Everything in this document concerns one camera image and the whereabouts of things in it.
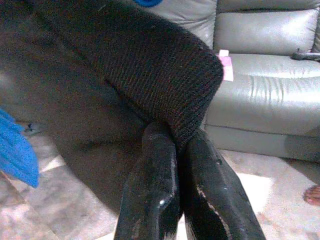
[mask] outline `black handle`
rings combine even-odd
[[[291,56],[294,60],[314,60],[320,61],[320,53],[318,52],[300,52],[296,51]]]

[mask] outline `blue object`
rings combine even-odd
[[[134,1],[137,4],[147,8],[151,8],[155,5],[158,5],[160,2],[162,2],[162,0],[134,0]]]
[[[0,170],[36,188],[38,160],[32,146],[21,135],[23,130],[13,117],[0,109]]]

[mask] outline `worn leather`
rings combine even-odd
[[[320,163],[320,137],[264,133],[211,125],[206,125],[205,131],[219,149]]]
[[[199,130],[180,162],[182,202],[189,240],[264,240],[242,184]]]
[[[319,10],[228,12],[216,17],[214,49],[291,56],[314,45]]]
[[[318,62],[257,54],[231,59],[234,81],[221,84],[207,111],[208,125],[320,137]]]
[[[132,0],[121,1],[179,24],[212,49],[217,0],[163,0],[151,8],[141,7]]]
[[[176,146],[169,129],[154,122],[124,186],[114,240],[175,240],[179,217]]]
[[[241,10],[306,10],[320,6],[319,0],[220,0],[218,11],[234,12]]]

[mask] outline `sofa cushion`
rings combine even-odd
[[[320,136],[320,63],[231,54],[234,82],[211,102],[206,124],[261,133]]]
[[[217,15],[214,49],[290,56],[314,45],[319,10],[227,12]]]

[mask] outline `marble floor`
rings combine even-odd
[[[45,134],[28,140],[39,159],[39,187],[0,172],[0,239],[112,240],[121,189],[137,149],[100,145],[70,161]],[[221,153],[238,174],[267,240],[320,240],[320,207],[302,197],[305,189],[320,184],[320,164]],[[187,239],[183,218],[177,239]]]

